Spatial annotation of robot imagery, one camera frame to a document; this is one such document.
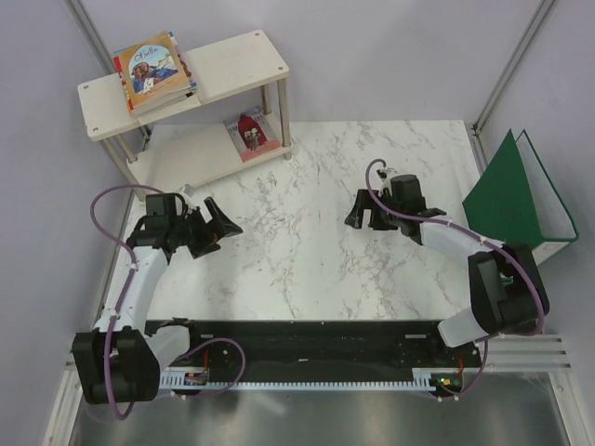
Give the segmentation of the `dog picture book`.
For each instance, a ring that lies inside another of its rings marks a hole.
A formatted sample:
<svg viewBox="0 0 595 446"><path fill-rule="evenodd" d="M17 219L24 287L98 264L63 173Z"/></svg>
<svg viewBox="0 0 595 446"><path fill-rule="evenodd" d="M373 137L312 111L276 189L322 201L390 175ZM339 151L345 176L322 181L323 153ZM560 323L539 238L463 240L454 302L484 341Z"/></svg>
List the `dog picture book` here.
<svg viewBox="0 0 595 446"><path fill-rule="evenodd" d="M176 50L177 55L178 55L178 60L181 65L181 68L183 69L183 71L189 81L190 90L196 91L197 83L194 81L194 79L192 77L192 72L191 72L190 68L188 67L185 59L182 57L181 51L179 50L179 45L178 45L177 39L172 32L169 32L169 37L170 37L170 40L172 42L174 49Z"/></svg>

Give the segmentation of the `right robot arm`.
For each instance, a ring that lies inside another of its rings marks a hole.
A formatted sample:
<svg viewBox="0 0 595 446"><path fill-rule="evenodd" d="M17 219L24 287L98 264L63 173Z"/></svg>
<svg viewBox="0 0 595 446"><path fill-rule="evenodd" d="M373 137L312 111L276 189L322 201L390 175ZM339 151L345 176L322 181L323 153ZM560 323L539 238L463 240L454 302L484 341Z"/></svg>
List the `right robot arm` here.
<svg viewBox="0 0 595 446"><path fill-rule="evenodd" d="M414 175L378 171L380 190L359 189L345 224L360 229L370 212L372 230L398 230L420 246L442 253L469 277L469 306L440 321L426 342L428 359L440 366L459 354L459 346L499 334L527 335L543 326L549 299L531 248L503 243L458 226L443 210L428 208Z"/></svg>

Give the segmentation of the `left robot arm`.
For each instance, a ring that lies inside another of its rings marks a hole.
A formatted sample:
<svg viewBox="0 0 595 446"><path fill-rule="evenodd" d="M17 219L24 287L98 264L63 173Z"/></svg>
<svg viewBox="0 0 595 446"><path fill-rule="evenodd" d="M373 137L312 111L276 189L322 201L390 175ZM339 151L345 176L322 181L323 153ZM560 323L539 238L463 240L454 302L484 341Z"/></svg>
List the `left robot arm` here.
<svg viewBox="0 0 595 446"><path fill-rule="evenodd" d="M108 297L93 328L76 334L72 344L87 403L117 406L153 400L166 367L176 360L194 365L203 357L204 343L191 334L190 321L166 321L154 334L146 334L145 328L157 285L178 249L197 259L243 232L213 198L205 198L204 205L209 218L179 192L152 190L144 216L119 242L128 255L121 291Z"/></svg>

